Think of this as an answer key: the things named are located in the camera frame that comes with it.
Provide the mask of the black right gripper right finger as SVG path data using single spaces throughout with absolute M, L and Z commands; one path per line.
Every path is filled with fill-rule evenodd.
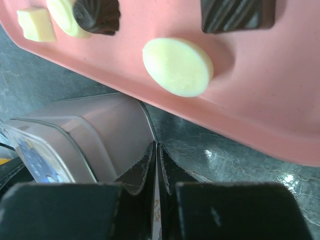
M 292 193 L 276 182 L 199 182 L 162 144 L 157 172 L 164 240 L 310 240 Z

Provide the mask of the silver tin lid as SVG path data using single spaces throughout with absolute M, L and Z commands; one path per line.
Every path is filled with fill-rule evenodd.
M 38 183 L 110 183 L 155 139 L 142 103 L 122 93 L 56 101 L 0 128 Z

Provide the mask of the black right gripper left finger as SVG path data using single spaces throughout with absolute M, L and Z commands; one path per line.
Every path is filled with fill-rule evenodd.
M 111 183 L 18 183 L 0 202 L 3 240 L 149 240 L 156 143 Z

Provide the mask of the pink chocolate tray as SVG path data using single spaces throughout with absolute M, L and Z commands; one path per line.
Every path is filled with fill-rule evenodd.
M 272 157 L 320 164 L 320 3 L 279 0 L 271 29 L 205 34 L 198 0 L 122 0 L 114 36 L 25 39 L 17 11 L 44 0 L 3 0 L 0 22 L 20 48 Z M 184 38 L 210 56 L 214 78 L 197 97 L 162 89 L 142 49 L 151 39 Z

